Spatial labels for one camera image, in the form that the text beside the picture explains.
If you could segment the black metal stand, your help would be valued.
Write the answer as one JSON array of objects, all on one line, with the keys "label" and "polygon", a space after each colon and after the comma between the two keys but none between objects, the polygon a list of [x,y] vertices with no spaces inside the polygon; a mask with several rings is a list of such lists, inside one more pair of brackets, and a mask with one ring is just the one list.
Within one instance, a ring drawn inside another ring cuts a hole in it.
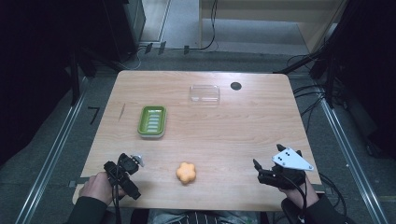
[{"label": "black metal stand", "polygon": [[96,69],[92,63],[92,60],[103,63],[115,72],[120,72],[122,70],[122,67],[119,63],[113,63],[106,57],[100,55],[92,49],[85,47],[72,46],[69,50],[69,59],[72,90],[71,105],[76,105],[81,95],[78,70],[81,69],[86,77],[95,76]]}]

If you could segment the orange flower-shaped soap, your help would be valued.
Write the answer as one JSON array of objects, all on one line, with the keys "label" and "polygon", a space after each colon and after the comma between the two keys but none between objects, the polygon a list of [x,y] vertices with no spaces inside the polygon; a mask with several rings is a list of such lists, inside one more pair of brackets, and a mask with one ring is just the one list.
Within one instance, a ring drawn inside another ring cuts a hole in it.
[{"label": "orange flower-shaped soap", "polygon": [[182,162],[176,170],[176,175],[182,184],[189,184],[196,178],[195,165],[192,163]]}]

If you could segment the light wooden shelf unit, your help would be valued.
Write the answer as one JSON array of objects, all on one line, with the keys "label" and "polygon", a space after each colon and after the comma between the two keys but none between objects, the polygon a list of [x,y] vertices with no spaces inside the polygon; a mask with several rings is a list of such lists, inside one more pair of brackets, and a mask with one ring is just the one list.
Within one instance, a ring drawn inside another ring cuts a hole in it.
[{"label": "light wooden shelf unit", "polygon": [[320,48],[331,26],[342,17],[348,0],[198,0],[199,46],[203,19],[211,17],[217,1],[217,17],[224,20],[296,22],[309,52]]}]

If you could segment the dark cabinet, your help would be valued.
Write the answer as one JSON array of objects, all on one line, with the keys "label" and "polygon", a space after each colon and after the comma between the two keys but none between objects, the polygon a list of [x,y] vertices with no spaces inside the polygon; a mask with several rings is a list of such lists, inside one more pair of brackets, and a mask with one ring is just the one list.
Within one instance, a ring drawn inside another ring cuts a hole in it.
[{"label": "dark cabinet", "polygon": [[102,0],[110,29],[111,58],[123,61],[137,53],[146,23],[142,0]]}]

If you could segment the clear plastic lid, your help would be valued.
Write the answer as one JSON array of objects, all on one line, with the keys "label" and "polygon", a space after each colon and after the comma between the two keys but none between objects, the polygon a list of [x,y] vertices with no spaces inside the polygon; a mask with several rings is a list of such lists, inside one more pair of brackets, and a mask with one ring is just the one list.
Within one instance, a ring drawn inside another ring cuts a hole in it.
[{"label": "clear plastic lid", "polygon": [[217,85],[192,85],[189,100],[196,105],[218,105],[220,90]]}]

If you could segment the person's striped clothing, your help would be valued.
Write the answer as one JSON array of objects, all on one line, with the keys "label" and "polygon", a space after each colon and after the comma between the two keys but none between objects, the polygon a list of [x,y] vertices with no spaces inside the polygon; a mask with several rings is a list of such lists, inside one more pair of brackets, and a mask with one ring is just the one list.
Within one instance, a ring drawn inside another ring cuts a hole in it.
[{"label": "person's striped clothing", "polygon": [[261,224],[259,212],[151,209],[148,224]]}]

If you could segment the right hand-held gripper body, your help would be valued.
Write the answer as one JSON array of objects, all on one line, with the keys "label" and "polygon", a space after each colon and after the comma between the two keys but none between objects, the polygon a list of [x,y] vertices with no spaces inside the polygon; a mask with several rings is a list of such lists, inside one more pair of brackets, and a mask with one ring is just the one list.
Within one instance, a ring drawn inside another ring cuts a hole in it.
[{"label": "right hand-held gripper body", "polygon": [[303,158],[300,150],[295,151],[290,147],[278,152],[272,157],[275,165],[270,170],[264,170],[259,175],[261,184],[269,185],[279,189],[297,189],[305,181],[305,172],[313,171],[314,166]]}]

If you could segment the black curtain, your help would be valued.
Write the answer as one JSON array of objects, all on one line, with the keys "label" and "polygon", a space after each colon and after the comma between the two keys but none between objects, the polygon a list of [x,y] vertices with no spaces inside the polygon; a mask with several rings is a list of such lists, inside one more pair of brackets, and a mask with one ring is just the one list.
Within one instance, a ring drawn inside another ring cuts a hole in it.
[{"label": "black curtain", "polygon": [[69,0],[0,0],[0,166],[24,149],[75,88]]},{"label": "black curtain", "polygon": [[396,160],[396,0],[347,0],[329,47],[369,153]]}]

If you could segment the metal floor rail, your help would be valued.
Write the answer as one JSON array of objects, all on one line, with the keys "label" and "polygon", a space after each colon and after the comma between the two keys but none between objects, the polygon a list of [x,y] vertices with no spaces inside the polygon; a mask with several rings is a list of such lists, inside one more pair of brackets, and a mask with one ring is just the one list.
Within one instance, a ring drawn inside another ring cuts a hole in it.
[{"label": "metal floor rail", "polygon": [[43,163],[40,172],[38,173],[35,183],[31,187],[29,194],[23,204],[23,207],[15,221],[15,224],[30,224],[32,217],[37,209],[39,202],[41,201],[42,195],[50,181],[50,177],[53,170],[63,152],[64,144],[70,134],[73,125],[78,117],[79,111],[85,100],[87,89],[90,86],[91,81],[84,77],[80,82],[80,96],[74,105],[70,107],[67,112],[67,116],[61,126],[60,131],[50,148],[49,154]]},{"label": "metal floor rail", "polygon": [[354,148],[350,145],[347,135],[337,117],[335,111],[331,109],[325,101],[322,101],[321,107],[332,128],[335,138],[341,148],[346,160],[347,167],[357,185],[360,195],[368,210],[374,224],[389,224],[386,214],[378,200],[375,191],[370,184],[361,164],[354,153]]}]

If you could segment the green soap dish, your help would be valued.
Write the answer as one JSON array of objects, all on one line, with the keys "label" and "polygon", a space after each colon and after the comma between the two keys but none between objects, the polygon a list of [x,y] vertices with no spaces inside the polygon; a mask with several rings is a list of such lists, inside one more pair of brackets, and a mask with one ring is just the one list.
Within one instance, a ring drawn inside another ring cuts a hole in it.
[{"label": "green soap dish", "polygon": [[142,138],[161,138],[165,132],[166,108],[147,105],[141,110],[137,131]]}]

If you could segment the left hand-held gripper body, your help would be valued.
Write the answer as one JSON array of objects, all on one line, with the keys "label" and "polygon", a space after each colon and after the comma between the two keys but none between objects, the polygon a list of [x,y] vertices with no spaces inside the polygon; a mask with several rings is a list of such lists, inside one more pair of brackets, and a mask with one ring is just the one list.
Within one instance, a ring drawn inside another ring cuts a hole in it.
[{"label": "left hand-held gripper body", "polygon": [[117,162],[108,161],[104,165],[110,185],[112,187],[120,186],[134,200],[137,200],[141,194],[130,176],[139,170],[140,162],[138,156],[130,157],[121,153]]}]

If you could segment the person's left hand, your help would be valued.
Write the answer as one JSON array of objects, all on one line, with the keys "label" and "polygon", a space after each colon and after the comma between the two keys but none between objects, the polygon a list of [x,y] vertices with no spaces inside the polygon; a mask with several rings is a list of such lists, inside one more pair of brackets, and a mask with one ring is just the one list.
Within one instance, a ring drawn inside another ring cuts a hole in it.
[{"label": "person's left hand", "polygon": [[107,173],[100,172],[89,177],[79,191],[78,196],[94,198],[105,205],[110,205],[113,201],[114,192],[115,190],[108,181]]}]

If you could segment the person's right hand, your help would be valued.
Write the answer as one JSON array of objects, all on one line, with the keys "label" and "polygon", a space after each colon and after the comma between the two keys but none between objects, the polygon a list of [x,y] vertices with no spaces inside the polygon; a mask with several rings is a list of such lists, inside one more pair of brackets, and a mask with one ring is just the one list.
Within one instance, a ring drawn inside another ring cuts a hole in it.
[{"label": "person's right hand", "polygon": [[297,189],[280,189],[280,191],[285,193],[286,197],[300,209],[302,209],[304,205],[309,207],[319,200],[308,178],[306,178],[305,182]]}]

